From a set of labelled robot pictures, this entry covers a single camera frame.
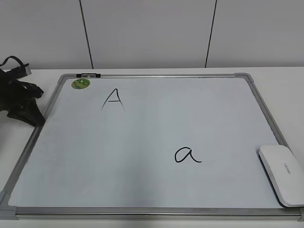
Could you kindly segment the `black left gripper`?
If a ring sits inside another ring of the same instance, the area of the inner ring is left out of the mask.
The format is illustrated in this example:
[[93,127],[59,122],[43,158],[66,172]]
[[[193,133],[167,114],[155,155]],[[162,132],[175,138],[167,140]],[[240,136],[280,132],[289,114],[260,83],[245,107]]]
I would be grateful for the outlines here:
[[44,91],[36,84],[19,81],[10,77],[4,70],[0,70],[0,110],[8,111],[8,118],[33,127],[43,126],[45,118],[35,100],[43,93]]

